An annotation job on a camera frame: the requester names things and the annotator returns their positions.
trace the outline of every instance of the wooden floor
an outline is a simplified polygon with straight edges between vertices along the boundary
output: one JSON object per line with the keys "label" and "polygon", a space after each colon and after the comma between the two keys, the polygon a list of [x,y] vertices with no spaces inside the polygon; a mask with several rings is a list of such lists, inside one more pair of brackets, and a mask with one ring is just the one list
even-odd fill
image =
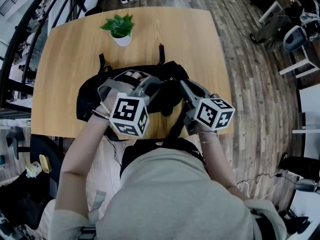
{"label": "wooden floor", "polygon": [[[224,1],[236,25],[245,36],[259,28],[258,19],[262,13],[251,5],[249,0]],[[125,5],[119,0],[103,0],[100,6],[104,11],[145,6],[172,6],[210,11],[220,37],[232,104],[236,108],[233,119],[234,134],[220,136],[220,141],[237,181],[253,179],[260,173],[275,175],[283,152],[289,152],[291,156],[301,155],[302,137],[291,134],[292,129],[301,126],[296,97],[297,83],[291,73],[279,75],[281,69],[291,64],[289,55],[283,49],[267,52],[263,45],[255,45],[242,36],[228,14],[223,0],[137,0]],[[199,147],[197,136],[192,136],[191,139]],[[66,139],[65,142],[68,142],[68,147],[72,139]],[[132,142],[116,143],[119,159],[125,147],[131,144]],[[0,171],[0,181],[21,172],[14,171],[13,167],[10,169],[11,172],[5,172],[6,175]],[[112,146],[106,140],[102,140],[87,179],[90,206],[97,189],[106,192],[106,201],[103,203],[100,216],[119,189],[119,172],[120,166],[114,160]],[[288,207],[294,189],[292,183],[283,178],[270,179],[268,176],[262,176],[258,183],[248,183],[251,198],[271,200],[280,210]],[[239,188],[247,193],[246,184],[240,184]],[[48,237],[48,223],[53,206],[54,202],[43,214],[39,230],[36,232],[39,236]]]}

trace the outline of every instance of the desk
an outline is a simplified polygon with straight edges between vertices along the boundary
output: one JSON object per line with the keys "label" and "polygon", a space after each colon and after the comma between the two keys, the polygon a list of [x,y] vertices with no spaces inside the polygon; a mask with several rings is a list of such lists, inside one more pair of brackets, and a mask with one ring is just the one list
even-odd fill
{"label": "desk", "polygon": [[[133,14],[132,42],[120,47],[102,30],[114,14]],[[75,138],[85,122],[76,118],[79,88],[100,68],[99,54],[114,68],[156,65],[159,44],[166,62],[182,65],[189,78],[231,102],[229,79],[215,24],[209,11],[173,7],[140,7],[103,12],[57,26],[50,31],[34,85],[32,134]],[[150,114],[145,139],[165,138],[182,104],[164,117]],[[220,134],[233,133],[233,124]]]}

